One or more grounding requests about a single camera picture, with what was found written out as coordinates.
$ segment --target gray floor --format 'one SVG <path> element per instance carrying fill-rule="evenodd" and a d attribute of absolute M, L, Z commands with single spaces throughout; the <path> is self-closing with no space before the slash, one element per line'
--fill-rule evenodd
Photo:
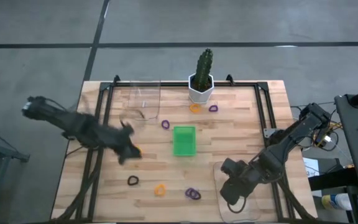
<path fill-rule="evenodd" d="M 0 0 L 0 44 L 92 43 L 103 0 Z M 101 42 L 358 41 L 358 0 L 111 0 Z M 91 80 L 153 76 L 184 80 L 201 48 L 99 49 Z M 292 105 L 358 92 L 358 47 L 216 48 L 215 79 L 284 80 Z M 30 95 L 76 103 L 90 49 L 0 49 L 0 134 L 28 164 L 12 162 L 0 193 L 0 223 L 48 220 L 67 142 L 25 119 Z M 333 105 L 324 105 L 328 111 Z M 343 133 L 339 146 L 349 155 Z M 338 157 L 310 149 L 305 157 Z M 324 219 L 335 213 L 319 209 Z"/>

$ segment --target orange ring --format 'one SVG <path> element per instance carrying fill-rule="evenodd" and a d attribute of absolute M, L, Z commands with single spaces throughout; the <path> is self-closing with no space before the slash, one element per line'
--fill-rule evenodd
<path fill-rule="evenodd" d="M 198 113 L 201 110 L 201 106 L 199 104 L 196 104 L 196 103 L 192 104 L 192 105 L 190 105 L 190 110 L 193 113 Z"/>
<path fill-rule="evenodd" d="M 154 194 L 155 194 L 155 196 L 164 196 L 165 195 L 165 185 L 158 184 L 158 186 L 156 186 L 154 188 Z"/>

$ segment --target plastic ring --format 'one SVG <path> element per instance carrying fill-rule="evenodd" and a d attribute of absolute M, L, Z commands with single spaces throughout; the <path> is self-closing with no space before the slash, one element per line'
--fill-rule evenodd
<path fill-rule="evenodd" d="M 194 188 L 191 188 L 191 187 L 186 190 L 185 195 L 186 195 L 186 197 L 189 197 L 193 200 L 201 199 L 201 194 L 197 190 L 195 190 Z"/>
<path fill-rule="evenodd" d="M 192 104 L 190 105 L 190 110 L 193 113 L 198 113 L 201 110 L 201 106 L 199 104 Z"/>
<path fill-rule="evenodd" d="M 164 196 L 165 195 L 165 185 L 159 184 L 154 188 L 155 196 Z"/>
<path fill-rule="evenodd" d="M 139 178 L 135 175 L 132 175 L 132 176 L 128 177 L 127 183 L 129 186 L 137 185 L 139 183 Z"/>
<path fill-rule="evenodd" d="M 218 112 L 218 106 L 217 105 L 212 105 L 209 107 L 208 111 L 209 112 Z"/>
<path fill-rule="evenodd" d="M 162 127 L 163 129 L 167 130 L 167 129 L 169 129 L 169 126 L 170 126 L 170 124 L 169 124 L 169 121 L 168 121 L 168 120 L 163 120 L 163 121 L 161 122 L 161 127 Z"/>

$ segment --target purple ring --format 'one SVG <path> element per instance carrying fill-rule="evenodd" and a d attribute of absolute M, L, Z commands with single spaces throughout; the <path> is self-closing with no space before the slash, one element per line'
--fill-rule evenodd
<path fill-rule="evenodd" d="M 212 105 L 209 107 L 208 111 L 209 112 L 218 112 L 218 106 L 217 105 Z"/>
<path fill-rule="evenodd" d="M 186 197 L 189 197 L 193 200 L 201 199 L 201 194 L 197 190 L 195 190 L 194 188 L 191 188 L 191 187 L 186 190 L 185 195 L 186 195 Z"/>
<path fill-rule="evenodd" d="M 163 128 L 163 129 L 168 129 L 169 128 L 169 121 L 168 120 L 163 120 L 162 122 L 161 122 L 161 127 Z"/>

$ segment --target black ring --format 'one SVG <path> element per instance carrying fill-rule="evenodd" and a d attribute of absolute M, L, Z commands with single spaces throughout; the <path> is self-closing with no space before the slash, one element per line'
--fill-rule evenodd
<path fill-rule="evenodd" d="M 232 212 L 234 214 L 238 214 L 238 213 L 241 213 L 243 211 L 243 209 L 246 207 L 246 202 L 247 202 L 247 200 L 244 199 L 244 203 L 242 204 L 242 207 L 238 211 L 234 211 L 233 209 L 231 209 L 229 202 L 227 203 L 227 207 L 230 210 L 230 212 Z"/>
<path fill-rule="evenodd" d="M 128 177 L 127 183 L 129 186 L 137 185 L 139 183 L 139 178 L 135 175 L 132 175 L 132 176 Z"/>

